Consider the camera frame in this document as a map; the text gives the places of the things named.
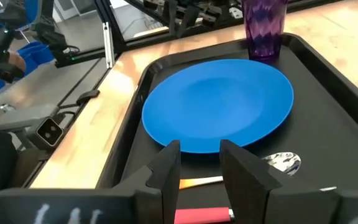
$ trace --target wooden table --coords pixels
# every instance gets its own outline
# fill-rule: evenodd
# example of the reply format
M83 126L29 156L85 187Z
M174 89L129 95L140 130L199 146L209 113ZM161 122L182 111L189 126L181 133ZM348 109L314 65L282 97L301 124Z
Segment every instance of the wooden table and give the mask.
M358 86L358 0L291 13L285 32L304 38ZM244 36L243 26L236 26L123 53L31 187L95 188L145 67L165 55Z

